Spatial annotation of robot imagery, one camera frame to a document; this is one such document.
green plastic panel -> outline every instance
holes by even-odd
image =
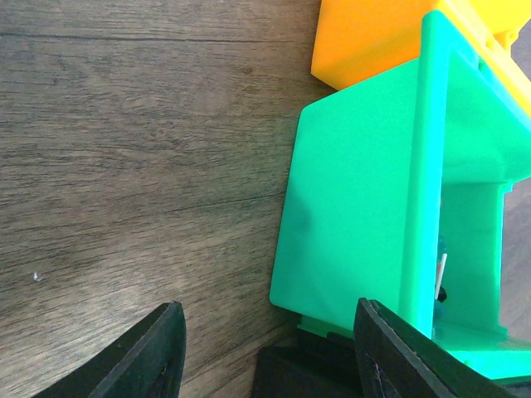
[[[442,322],[507,338],[503,197],[530,175],[531,120],[445,16],[430,12],[417,60],[303,110],[270,300],[313,319],[308,329],[348,331],[358,299],[377,299],[431,337],[441,233]],[[444,336],[437,342],[444,347]],[[467,363],[497,378],[474,358]]]
[[[459,324],[438,322],[432,340],[490,379],[531,375],[531,343]]]

plastic toy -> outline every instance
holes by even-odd
[[[531,115],[531,82],[510,46],[531,18],[529,0],[323,0],[312,74],[337,90],[419,56],[421,20],[443,12]]]
[[[271,302],[325,336],[349,335],[358,299],[376,299],[487,377],[531,374],[531,344],[499,325],[504,194],[529,159],[529,116],[429,12],[418,59],[302,112]],[[439,234],[449,295],[434,324]]]

wooden floor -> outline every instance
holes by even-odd
[[[187,316],[182,396],[248,396],[257,348],[293,330],[267,294],[299,112],[332,92],[309,75],[318,10],[1,3],[1,397],[169,300]],[[531,338],[531,182],[507,209],[503,320]]]

green plastic toy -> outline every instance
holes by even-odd
[[[487,377],[530,375],[531,344],[499,325],[504,194],[530,175],[531,120],[430,12],[417,60],[303,110],[270,300],[352,336],[358,299],[376,299]]]

orange plastic block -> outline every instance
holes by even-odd
[[[337,90],[419,56],[421,20],[440,10],[531,115],[531,82],[510,46],[531,0],[322,0],[312,75]]]

